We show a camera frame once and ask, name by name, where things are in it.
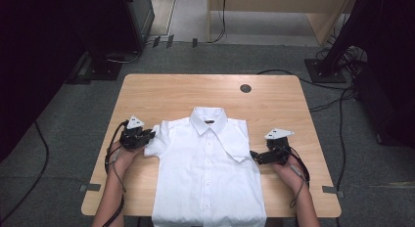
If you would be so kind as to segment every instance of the person's right hand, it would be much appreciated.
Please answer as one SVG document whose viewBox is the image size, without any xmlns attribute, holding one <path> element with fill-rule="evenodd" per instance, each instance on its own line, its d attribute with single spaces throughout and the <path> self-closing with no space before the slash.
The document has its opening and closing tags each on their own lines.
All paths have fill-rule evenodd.
<svg viewBox="0 0 415 227">
<path fill-rule="evenodd" d="M 293 165 L 302 175 L 302 178 L 297 176 L 295 172 L 290 168 L 290 164 Z M 294 159 L 293 156 L 289 156 L 288 162 L 285 165 L 280 165 L 274 162 L 272 168 L 278 173 L 278 175 L 283 179 L 283 181 L 293 190 L 293 192 L 298 192 L 302 182 L 303 182 L 303 171 L 299 162 Z"/>
</svg>

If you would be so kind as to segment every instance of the wooden table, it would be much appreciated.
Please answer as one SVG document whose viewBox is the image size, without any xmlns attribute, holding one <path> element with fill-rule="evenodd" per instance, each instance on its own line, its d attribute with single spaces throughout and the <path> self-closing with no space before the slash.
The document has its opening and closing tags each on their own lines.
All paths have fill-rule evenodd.
<svg viewBox="0 0 415 227">
<path fill-rule="evenodd" d="M 324 45 L 340 15 L 349 13 L 354 5 L 354 1 L 226 0 L 225 11 L 306 14 L 318 43 Z M 222 10 L 223 0 L 207 0 L 207 40 L 210 40 L 210 12 Z"/>
<path fill-rule="evenodd" d="M 241 85 L 252 91 L 244 93 Z M 101 184 L 99 192 L 87 191 L 82 213 L 94 215 L 106 180 L 104 157 L 116 127 L 133 114 L 153 128 L 162 120 L 187 117 L 194 107 L 219 107 L 228 117 L 246 119 L 251 149 L 265 152 L 264 135 L 277 127 L 295 132 L 289 136 L 311 177 L 310 191 L 319 217 L 337 217 L 337 196 L 323 193 L 333 187 L 299 79 L 289 75 L 224 74 L 130 74 L 125 77 L 114 113 L 98 156 L 90 183 Z M 124 175 L 124 214 L 151 216 L 158 178 L 159 159 L 138 156 Z M 292 217 L 294 195 L 270 164 L 259 167 L 265 210 L 268 217 Z"/>
</svg>

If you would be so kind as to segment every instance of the round grommet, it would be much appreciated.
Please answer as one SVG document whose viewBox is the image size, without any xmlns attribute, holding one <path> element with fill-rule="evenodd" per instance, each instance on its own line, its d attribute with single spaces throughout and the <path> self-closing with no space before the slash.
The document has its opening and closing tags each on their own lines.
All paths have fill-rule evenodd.
<svg viewBox="0 0 415 227">
<path fill-rule="evenodd" d="M 242 85 L 241 85 L 241 87 L 240 87 L 240 89 L 241 89 L 241 91 L 242 91 L 242 92 L 244 92 L 244 93 L 249 93 L 249 92 L 251 92 L 251 90 L 253 90 L 253 89 L 251 88 L 251 86 L 250 86 L 250 85 L 248 85 L 248 84 L 242 84 Z"/>
</svg>

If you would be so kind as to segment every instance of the cable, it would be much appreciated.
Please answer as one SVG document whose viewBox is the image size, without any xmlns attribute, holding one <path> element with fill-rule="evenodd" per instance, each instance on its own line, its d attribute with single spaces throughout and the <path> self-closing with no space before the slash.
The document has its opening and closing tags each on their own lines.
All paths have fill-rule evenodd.
<svg viewBox="0 0 415 227">
<path fill-rule="evenodd" d="M 40 178 L 42 177 L 43 172 L 45 172 L 46 166 L 48 164 L 48 161 L 49 161 L 49 147 L 48 147 L 48 144 L 46 143 L 45 139 L 43 138 L 42 132 L 40 131 L 40 128 L 39 128 L 39 125 L 37 124 L 37 121 L 34 122 L 34 125 L 36 126 L 37 133 L 39 134 L 40 139 L 43 142 L 43 145 L 45 145 L 45 149 L 46 149 L 46 159 L 45 159 L 45 162 L 43 163 L 42 170 L 40 171 L 39 175 L 37 176 L 37 179 L 34 182 L 34 184 L 30 187 L 30 189 L 23 196 L 23 198 L 18 202 L 18 204 L 16 204 L 16 206 L 4 217 L 4 219 L 1 220 L 0 226 L 4 222 L 6 222 L 6 220 L 15 212 L 16 209 L 19 208 L 19 206 L 23 203 L 23 201 L 25 200 L 25 198 L 27 198 L 27 196 L 31 193 L 31 191 L 34 189 L 34 187 L 37 185 L 37 183 L 39 182 Z"/>
<path fill-rule="evenodd" d="M 342 183 L 342 178 L 343 178 L 343 175 L 344 175 L 345 169 L 346 169 L 346 146 L 345 146 L 345 141 L 344 141 L 344 138 L 343 138 L 343 104 L 342 104 L 342 102 L 343 102 L 343 99 L 344 99 L 344 95 L 345 95 L 345 93 L 346 93 L 346 91 L 348 89 L 349 88 L 347 88 L 342 93 L 342 96 L 340 98 L 340 103 L 339 103 L 339 108 L 340 108 L 340 129 L 339 129 L 339 136 L 340 136 L 340 142 L 341 142 L 341 145 L 342 145 L 343 162 L 342 162 L 342 169 L 340 171 L 339 178 L 338 178 L 338 181 L 336 183 L 336 190 L 337 190 L 337 192 L 339 192 L 339 190 L 340 190 L 340 185 Z M 336 217 L 336 223 L 337 223 L 337 225 L 339 227 L 341 226 L 340 225 L 340 218 L 339 217 Z"/>
<path fill-rule="evenodd" d="M 257 74 L 263 74 L 263 73 L 272 72 L 272 71 L 284 72 L 284 73 L 287 73 L 289 75 L 295 75 L 292 72 L 289 72 L 289 71 L 284 70 L 284 69 L 279 69 L 279 68 L 272 68 L 272 69 L 263 70 L 263 71 L 258 72 Z M 327 89 L 335 89 L 335 90 L 345 90 L 344 88 L 330 87 L 330 86 L 325 86 L 325 85 L 321 85 L 321 84 L 316 84 L 316 83 L 310 82 L 310 81 L 305 80 L 305 79 L 300 78 L 300 77 L 299 77 L 299 80 L 303 81 L 305 83 L 311 84 L 313 86 L 317 86 L 317 87 L 322 87 L 322 88 L 327 88 Z"/>
<path fill-rule="evenodd" d="M 347 95 L 347 96 L 345 96 L 344 97 L 344 100 L 350 100 L 350 99 L 352 99 L 352 98 L 354 98 L 354 91 L 352 91 L 349 95 Z M 321 105 L 321 106 L 317 106 L 317 107 L 313 107 L 313 108 L 309 108 L 309 110 L 311 111 L 311 112 L 313 112 L 313 113 L 315 113 L 315 112 L 320 112 L 320 111 L 323 111 L 323 110 L 327 110 L 327 109 L 329 109 L 331 106 L 333 106 L 335 103 L 337 103 L 337 102 L 339 102 L 341 100 L 341 98 L 339 98 L 339 99 L 336 99 L 336 100 L 334 100 L 334 101 L 332 101 L 332 102 L 330 102 L 330 103 L 328 103 L 328 104 L 325 104 L 325 105 Z"/>
<path fill-rule="evenodd" d="M 135 56 L 135 58 L 129 60 L 129 61 L 118 61 L 118 60 L 112 60 L 112 59 L 107 59 L 108 62 L 112 62 L 112 63 L 120 63 L 120 64 L 129 64 L 134 62 L 135 60 L 137 60 L 140 56 L 141 56 L 142 52 L 138 52 L 137 56 Z"/>
<path fill-rule="evenodd" d="M 218 11 L 219 18 L 222 20 L 222 30 L 220 31 L 220 34 L 217 36 L 217 38 L 215 40 L 210 41 L 208 43 L 215 43 L 215 42 L 219 41 L 223 37 L 223 35 L 226 35 L 225 8 L 226 8 L 226 0 L 223 0 L 222 17 L 220 16 L 220 12 Z"/>
</svg>

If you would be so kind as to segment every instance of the gray carpet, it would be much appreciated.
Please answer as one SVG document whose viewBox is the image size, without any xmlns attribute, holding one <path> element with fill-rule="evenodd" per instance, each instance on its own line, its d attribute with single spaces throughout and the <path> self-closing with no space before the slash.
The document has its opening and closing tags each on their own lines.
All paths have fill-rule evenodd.
<svg viewBox="0 0 415 227">
<path fill-rule="evenodd" d="M 96 157 L 110 121 L 123 78 L 130 73 L 229 73 L 255 74 L 281 68 L 309 79 L 303 59 L 314 58 L 319 48 L 165 43 L 148 46 L 132 64 L 123 65 L 117 81 L 93 81 L 89 85 L 64 85 L 40 118 L 41 131 L 49 145 L 47 168 L 35 189 L 10 216 L 4 226 L 89 226 L 81 205 L 82 184 L 89 182 Z M 340 97 L 341 91 L 301 83 L 310 108 Z M 341 199 L 342 226 L 413 226 L 413 186 L 394 182 L 415 180 L 415 150 L 385 147 L 376 141 L 375 131 L 361 103 L 344 105 L 346 172 Z M 316 131 L 333 179 L 341 170 L 339 104 L 312 113 Z M 5 216 L 30 188 L 45 160 L 45 149 L 34 126 L 0 164 L 0 214 Z M 136 226 L 136 217 L 127 217 L 125 226 Z M 284 226 L 293 226 L 293 219 Z M 321 219 L 322 226 L 335 226 L 335 219 Z"/>
</svg>

